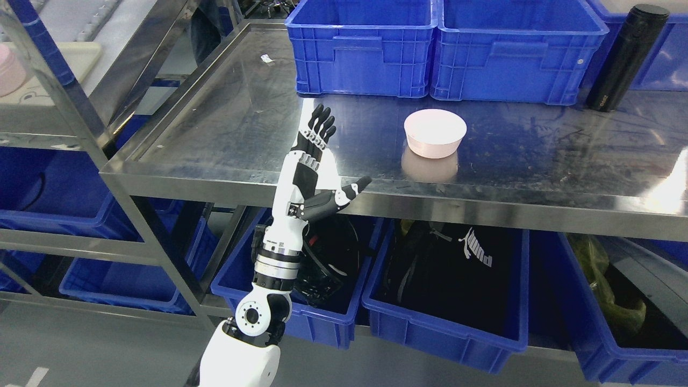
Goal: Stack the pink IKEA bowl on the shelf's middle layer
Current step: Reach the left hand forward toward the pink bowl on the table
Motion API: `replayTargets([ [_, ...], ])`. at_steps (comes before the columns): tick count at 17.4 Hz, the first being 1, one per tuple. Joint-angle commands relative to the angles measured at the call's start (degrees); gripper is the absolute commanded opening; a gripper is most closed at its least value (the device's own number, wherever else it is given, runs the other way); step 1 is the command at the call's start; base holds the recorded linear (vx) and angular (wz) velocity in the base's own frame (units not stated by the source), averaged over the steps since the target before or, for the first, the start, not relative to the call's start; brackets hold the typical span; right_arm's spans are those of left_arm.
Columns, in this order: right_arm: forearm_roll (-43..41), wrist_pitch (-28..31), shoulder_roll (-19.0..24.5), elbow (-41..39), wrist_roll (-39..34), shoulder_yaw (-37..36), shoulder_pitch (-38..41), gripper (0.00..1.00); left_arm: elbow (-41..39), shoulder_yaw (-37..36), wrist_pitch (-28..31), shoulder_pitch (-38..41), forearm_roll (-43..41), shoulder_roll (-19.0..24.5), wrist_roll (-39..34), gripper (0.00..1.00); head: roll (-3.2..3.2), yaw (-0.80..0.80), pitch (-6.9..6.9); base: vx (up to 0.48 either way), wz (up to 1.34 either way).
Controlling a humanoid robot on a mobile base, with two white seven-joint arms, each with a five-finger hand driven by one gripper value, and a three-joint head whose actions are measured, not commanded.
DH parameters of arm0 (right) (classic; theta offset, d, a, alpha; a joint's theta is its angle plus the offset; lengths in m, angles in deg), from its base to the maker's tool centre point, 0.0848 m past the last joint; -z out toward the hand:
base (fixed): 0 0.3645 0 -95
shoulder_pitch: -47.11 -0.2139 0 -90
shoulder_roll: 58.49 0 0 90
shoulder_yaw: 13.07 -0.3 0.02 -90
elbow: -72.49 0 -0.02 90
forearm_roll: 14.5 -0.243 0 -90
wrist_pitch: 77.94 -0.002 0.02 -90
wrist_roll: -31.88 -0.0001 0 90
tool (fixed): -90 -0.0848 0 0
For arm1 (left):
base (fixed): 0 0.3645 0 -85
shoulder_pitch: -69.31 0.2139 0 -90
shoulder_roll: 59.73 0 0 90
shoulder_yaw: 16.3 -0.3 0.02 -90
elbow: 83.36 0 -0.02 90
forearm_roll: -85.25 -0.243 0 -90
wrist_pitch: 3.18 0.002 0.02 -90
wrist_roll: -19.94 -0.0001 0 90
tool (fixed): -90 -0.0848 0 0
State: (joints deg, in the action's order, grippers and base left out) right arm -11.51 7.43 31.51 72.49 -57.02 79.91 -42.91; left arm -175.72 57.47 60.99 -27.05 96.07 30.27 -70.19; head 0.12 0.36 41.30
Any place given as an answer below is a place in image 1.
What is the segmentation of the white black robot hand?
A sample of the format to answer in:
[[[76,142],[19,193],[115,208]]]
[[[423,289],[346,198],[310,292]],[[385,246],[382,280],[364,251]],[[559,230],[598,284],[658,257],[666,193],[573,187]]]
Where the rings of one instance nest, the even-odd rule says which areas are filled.
[[[302,250],[303,230],[345,209],[371,183],[363,176],[355,183],[317,193],[319,167],[328,142],[336,132],[336,118],[329,107],[317,105],[283,160],[275,191],[272,217],[261,250],[297,256]]]

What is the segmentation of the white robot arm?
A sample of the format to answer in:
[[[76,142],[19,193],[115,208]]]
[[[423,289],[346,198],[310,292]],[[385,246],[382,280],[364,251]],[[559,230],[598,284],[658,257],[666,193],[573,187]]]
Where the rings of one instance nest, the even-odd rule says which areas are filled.
[[[277,375],[278,343],[292,313],[291,291],[300,267],[305,224],[266,228],[255,247],[251,291],[234,316],[214,330],[199,364],[200,386],[270,386]]]

